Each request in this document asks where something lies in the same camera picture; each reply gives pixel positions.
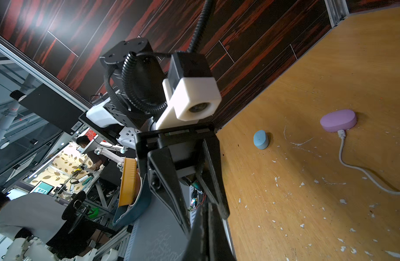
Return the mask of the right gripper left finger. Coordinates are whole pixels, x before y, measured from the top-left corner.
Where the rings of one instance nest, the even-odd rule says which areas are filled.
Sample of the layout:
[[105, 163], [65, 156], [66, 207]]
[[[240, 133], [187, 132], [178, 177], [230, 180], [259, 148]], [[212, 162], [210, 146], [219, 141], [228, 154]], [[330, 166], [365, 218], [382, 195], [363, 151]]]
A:
[[209, 204], [201, 206], [196, 214], [190, 238], [182, 261], [209, 260]]

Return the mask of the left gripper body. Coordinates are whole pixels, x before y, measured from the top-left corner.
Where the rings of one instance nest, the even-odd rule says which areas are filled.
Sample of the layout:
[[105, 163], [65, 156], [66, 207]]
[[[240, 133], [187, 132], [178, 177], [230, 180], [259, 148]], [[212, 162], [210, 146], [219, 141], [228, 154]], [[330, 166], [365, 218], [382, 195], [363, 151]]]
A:
[[219, 182], [219, 141], [210, 122], [142, 132], [136, 135], [135, 142], [142, 178], [148, 172], [148, 153], [167, 147], [178, 178], [195, 174], [209, 160], [214, 182]]

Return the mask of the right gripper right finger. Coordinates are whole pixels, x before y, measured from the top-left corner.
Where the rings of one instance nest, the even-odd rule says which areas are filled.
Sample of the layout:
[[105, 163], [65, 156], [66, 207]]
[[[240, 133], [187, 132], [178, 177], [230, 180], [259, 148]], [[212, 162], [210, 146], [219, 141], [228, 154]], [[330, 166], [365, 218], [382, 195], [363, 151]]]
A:
[[217, 205], [208, 203], [208, 245], [211, 261], [235, 261]]

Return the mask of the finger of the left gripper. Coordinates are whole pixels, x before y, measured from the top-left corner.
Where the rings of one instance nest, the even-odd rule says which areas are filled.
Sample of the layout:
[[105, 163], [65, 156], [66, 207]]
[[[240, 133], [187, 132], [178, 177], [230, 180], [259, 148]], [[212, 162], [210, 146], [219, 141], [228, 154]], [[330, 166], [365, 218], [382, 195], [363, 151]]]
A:
[[199, 180], [209, 201], [217, 205], [221, 218], [227, 220], [230, 210], [222, 177], [220, 152], [219, 140], [215, 134], [202, 140], [196, 179]]
[[191, 232], [189, 212], [177, 177], [169, 148], [148, 153], [150, 190], [174, 215], [185, 235]]

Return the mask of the pink earbud case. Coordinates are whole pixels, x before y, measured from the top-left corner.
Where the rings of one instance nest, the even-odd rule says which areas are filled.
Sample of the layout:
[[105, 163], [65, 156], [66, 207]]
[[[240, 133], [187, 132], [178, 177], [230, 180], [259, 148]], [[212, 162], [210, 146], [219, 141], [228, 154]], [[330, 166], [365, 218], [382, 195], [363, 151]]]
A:
[[338, 110], [323, 116], [320, 124], [325, 131], [330, 133], [347, 130], [357, 124], [357, 115], [350, 109]]

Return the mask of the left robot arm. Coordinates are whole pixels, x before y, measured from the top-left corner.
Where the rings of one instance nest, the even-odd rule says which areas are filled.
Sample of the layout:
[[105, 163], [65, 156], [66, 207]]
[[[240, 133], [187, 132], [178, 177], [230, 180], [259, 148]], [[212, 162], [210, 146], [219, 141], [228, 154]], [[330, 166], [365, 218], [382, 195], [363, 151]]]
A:
[[213, 12], [206, 1], [186, 51], [154, 52], [145, 38], [122, 41], [104, 54], [107, 99], [86, 114], [96, 126], [123, 126], [120, 145], [136, 151], [136, 159], [119, 158], [98, 147], [122, 169], [119, 205], [137, 215], [144, 212], [143, 194], [154, 195], [174, 215], [185, 234], [190, 214], [181, 185], [200, 184], [217, 208], [218, 219], [229, 218], [223, 185], [220, 144], [211, 116], [222, 97], [206, 57], [198, 53]]

